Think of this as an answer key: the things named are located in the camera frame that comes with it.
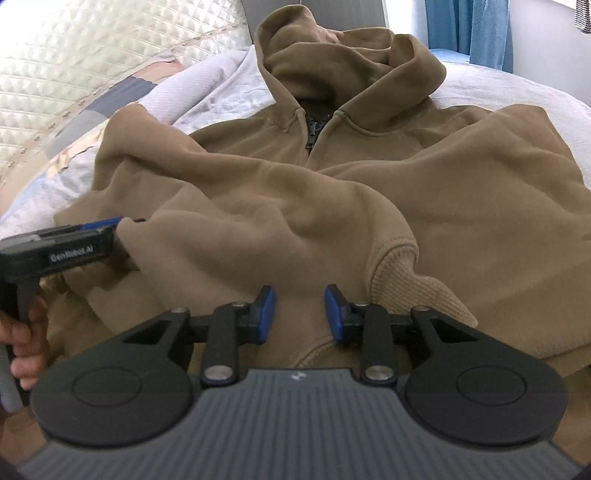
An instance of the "label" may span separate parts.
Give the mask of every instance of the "label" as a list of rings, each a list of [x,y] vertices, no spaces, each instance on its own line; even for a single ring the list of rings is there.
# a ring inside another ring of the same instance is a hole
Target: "label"
[[[71,250],[65,250],[64,252],[58,254],[50,254],[49,261],[51,263],[58,263],[63,262],[64,260],[69,260],[71,258],[77,258],[82,257],[84,255],[92,254],[94,252],[94,245],[86,245],[85,247],[81,248],[72,248]]]

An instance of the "finger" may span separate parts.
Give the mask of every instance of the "finger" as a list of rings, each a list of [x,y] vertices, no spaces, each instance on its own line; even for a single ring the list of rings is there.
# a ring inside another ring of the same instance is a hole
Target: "finger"
[[[12,343],[12,319],[0,310],[0,343]]]
[[[33,334],[29,342],[16,343],[12,346],[12,350],[16,356],[40,355],[44,352],[45,343],[45,337]]]
[[[27,377],[27,378],[21,378],[21,387],[23,390],[30,390],[32,389],[35,384],[37,383],[37,380],[39,380],[38,377]]]
[[[16,322],[0,312],[0,343],[22,344],[31,340],[32,332],[26,323]]]
[[[13,345],[26,345],[31,341],[33,333],[26,323],[15,322],[13,320],[11,323],[10,335],[12,338],[10,343]]]
[[[31,323],[47,323],[47,303],[41,296],[35,297],[31,304],[29,320]]]
[[[17,378],[27,378],[38,376],[47,366],[47,360],[44,355],[33,355],[15,358],[10,371]]]

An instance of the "quilted headboard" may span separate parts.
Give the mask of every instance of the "quilted headboard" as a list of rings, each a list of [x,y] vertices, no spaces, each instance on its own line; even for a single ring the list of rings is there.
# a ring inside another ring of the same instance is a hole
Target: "quilted headboard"
[[[4,0],[0,211],[47,163],[55,134],[155,56],[186,67],[251,43],[240,0]]]

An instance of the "striped fabric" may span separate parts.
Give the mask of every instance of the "striped fabric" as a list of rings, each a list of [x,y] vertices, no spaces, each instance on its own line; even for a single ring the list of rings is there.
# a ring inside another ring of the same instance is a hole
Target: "striped fabric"
[[[577,28],[583,32],[591,34],[591,0],[577,0]]]

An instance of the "white wall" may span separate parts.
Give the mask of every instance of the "white wall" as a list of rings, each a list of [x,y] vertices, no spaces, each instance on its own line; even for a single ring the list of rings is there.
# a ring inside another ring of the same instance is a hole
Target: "white wall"
[[[394,33],[411,33],[428,45],[425,0],[384,0],[386,23]]]
[[[574,10],[553,0],[510,0],[510,9],[514,73],[591,106],[591,35],[575,28]]]

